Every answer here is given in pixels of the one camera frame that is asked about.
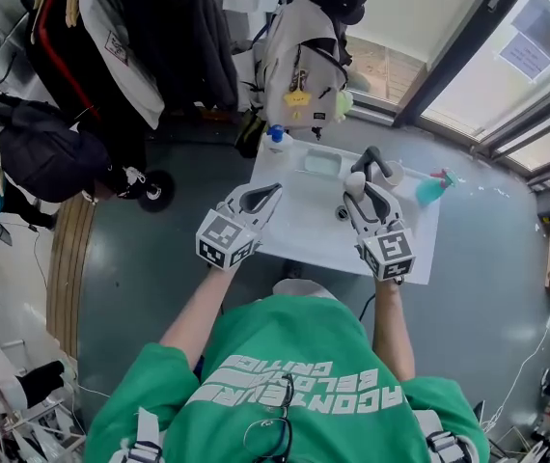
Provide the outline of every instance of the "gray floor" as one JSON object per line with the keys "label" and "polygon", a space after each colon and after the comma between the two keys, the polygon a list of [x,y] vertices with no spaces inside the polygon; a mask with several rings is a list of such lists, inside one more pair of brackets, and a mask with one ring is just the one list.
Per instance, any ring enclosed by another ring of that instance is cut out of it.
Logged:
{"label": "gray floor", "polygon": [[[227,140],[206,130],[175,129],[178,137]],[[391,130],[349,119],[327,129],[321,142],[356,152],[377,145],[388,159],[412,169],[431,173],[448,167],[460,177],[442,199],[429,285],[404,285],[402,293],[418,374],[455,379],[471,403],[487,400],[488,418],[536,348],[550,313],[543,287],[547,238],[543,229],[536,230],[534,195],[513,175],[412,128]],[[205,275],[204,263],[194,255],[194,233],[207,210],[252,171],[252,161],[229,147],[174,144],[150,150],[151,167],[168,170],[177,182],[174,202],[158,214],[131,202],[100,204],[85,266],[80,379],[104,393],[114,390],[147,341],[159,339]],[[243,264],[225,307],[268,294],[281,263],[255,256]],[[355,313],[372,293],[369,278],[313,267],[305,276],[324,284]],[[372,318],[371,305],[364,318],[369,336]],[[492,433],[496,439],[513,423],[523,428],[531,423],[546,366],[550,333],[525,366]],[[100,396],[84,395],[87,422],[102,402]]]}

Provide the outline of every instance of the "blue bottle cap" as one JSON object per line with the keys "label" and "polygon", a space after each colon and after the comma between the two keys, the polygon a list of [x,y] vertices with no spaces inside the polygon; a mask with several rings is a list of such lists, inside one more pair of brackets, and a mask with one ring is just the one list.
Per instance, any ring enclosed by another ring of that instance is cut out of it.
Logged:
{"label": "blue bottle cap", "polygon": [[281,143],[285,132],[281,125],[271,125],[266,131],[266,135],[270,135],[274,143]]}

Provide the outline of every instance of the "white lettering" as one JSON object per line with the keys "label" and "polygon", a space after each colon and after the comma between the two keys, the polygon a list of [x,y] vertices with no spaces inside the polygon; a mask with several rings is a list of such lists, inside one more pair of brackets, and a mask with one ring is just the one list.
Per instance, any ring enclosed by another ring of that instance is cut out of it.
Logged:
{"label": "white lettering", "polygon": [[378,385],[378,369],[365,370],[359,374],[358,391],[368,390]]}
{"label": "white lettering", "polygon": [[248,403],[255,403],[256,401],[258,401],[258,398],[260,397],[260,395],[262,394],[262,392],[264,391],[265,388],[266,388],[266,386],[258,386],[256,388],[256,390],[253,392],[253,394],[249,397],[247,402]]}
{"label": "white lettering", "polygon": [[254,386],[259,386],[260,384],[266,384],[275,373],[277,372],[265,372],[264,374],[254,376],[254,380],[249,383],[248,388],[253,388]]}
{"label": "white lettering", "polygon": [[356,395],[337,395],[333,405],[334,414],[354,413],[356,406]]}
{"label": "white lettering", "polygon": [[271,367],[267,367],[264,369],[264,372],[269,372],[270,370],[279,370],[281,368],[280,364],[282,363],[281,360],[276,360],[273,362],[273,365]]}
{"label": "white lettering", "polygon": [[260,360],[253,359],[251,357],[243,357],[238,361],[236,367],[251,372],[258,365],[259,362]]}
{"label": "white lettering", "polygon": [[337,392],[338,393],[354,393],[356,391],[356,380],[358,379],[358,374],[345,375],[340,377],[340,382],[337,383]]}
{"label": "white lettering", "polygon": [[292,369],[292,372],[295,374],[310,375],[313,368],[314,368],[314,364],[298,363],[296,364],[296,366],[294,366],[294,368]]}
{"label": "white lettering", "polygon": [[213,403],[218,403],[225,406],[234,406],[240,397],[243,396],[243,393],[245,393],[243,390],[235,391],[231,388],[224,388],[224,391],[215,397]]}
{"label": "white lettering", "polygon": [[373,413],[378,411],[378,400],[380,399],[380,390],[371,390],[359,395],[359,404],[357,413]]}
{"label": "white lettering", "polygon": [[282,377],[286,374],[282,370],[279,370],[278,372],[274,372],[273,377],[271,377],[271,384],[280,384],[281,386],[287,386],[288,381],[286,379],[282,379]]}
{"label": "white lettering", "polygon": [[295,393],[290,406],[307,406],[307,403],[303,401],[304,393]]}
{"label": "white lettering", "polygon": [[327,395],[322,401],[322,396],[315,395],[307,407],[311,412],[329,413],[333,404],[333,395]]}
{"label": "white lettering", "polygon": [[296,379],[294,379],[294,389],[296,391],[304,391],[305,393],[309,393],[315,383],[316,380],[314,378],[299,375]]}
{"label": "white lettering", "polygon": [[256,377],[254,374],[248,374],[246,372],[239,372],[238,370],[232,370],[231,368],[219,368],[214,371],[206,383],[222,383],[236,388],[249,388],[249,385]]}
{"label": "white lettering", "polygon": [[243,358],[242,355],[231,355],[226,360],[224,360],[224,363],[219,367],[220,368],[221,367],[234,367],[236,364],[238,364],[238,361],[242,358]]}
{"label": "white lettering", "polygon": [[325,377],[324,379],[318,379],[317,382],[318,383],[325,382],[326,392],[333,393],[333,390],[335,390],[335,383],[337,382],[337,377]]}
{"label": "white lettering", "polygon": [[382,409],[391,408],[401,404],[401,386],[395,386],[393,391],[389,391],[389,388],[382,388]]}
{"label": "white lettering", "polygon": [[333,362],[320,362],[319,364],[316,364],[316,367],[311,375],[314,375],[315,377],[325,377],[331,373],[332,366]]}
{"label": "white lettering", "polygon": [[262,360],[258,366],[254,369],[254,372],[262,372],[262,369],[266,366],[266,360]]}
{"label": "white lettering", "polygon": [[220,386],[219,384],[208,384],[201,386],[194,391],[194,394],[189,399],[187,399],[187,404],[193,401],[212,401],[215,395],[217,395],[222,388],[223,386]]}
{"label": "white lettering", "polygon": [[247,390],[245,393],[243,393],[243,396],[241,396],[238,401],[236,402],[236,405],[240,405],[245,402],[245,400],[256,393],[256,388],[252,388],[251,390]]}
{"label": "white lettering", "polygon": [[259,403],[268,406],[282,406],[284,396],[286,396],[286,389],[284,387],[269,384],[266,386]]}

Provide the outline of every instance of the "green t-shirt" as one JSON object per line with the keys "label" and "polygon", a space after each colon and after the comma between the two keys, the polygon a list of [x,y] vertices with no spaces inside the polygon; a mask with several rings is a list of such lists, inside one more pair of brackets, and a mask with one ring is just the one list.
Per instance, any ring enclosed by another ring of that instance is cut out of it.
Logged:
{"label": "green t-shirt", "polygon": [[467,436],[481,462],[489,447],[454,381],[399,383],[371,351],[358,319],[337,300],[277,295],[226,312],[210,338],[201,385],[184,354],[149,344],[94,420],[85,462],[107,462],[135,442],[139,407],[166,430],[173,462],[251,462],[249,425],[281,417],[291,373],[290,462],[429,462],[412,412],[434,410],[445,430]]}

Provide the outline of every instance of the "backpack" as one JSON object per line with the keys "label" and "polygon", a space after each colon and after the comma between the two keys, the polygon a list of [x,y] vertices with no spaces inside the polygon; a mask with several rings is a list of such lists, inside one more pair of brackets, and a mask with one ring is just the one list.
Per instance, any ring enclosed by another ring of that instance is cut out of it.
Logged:
{"label": "backpack", "polygon": [[348,77],[333,23],[309,0],[275,15],[256,73],[262,117],[288,129],[320,129],[336,118]]}
{"label": "backpack", "polygon": [[2,168],[36,198],[61,203],[93,186],[110,167],[105,146],[46,103],[0,106]]}

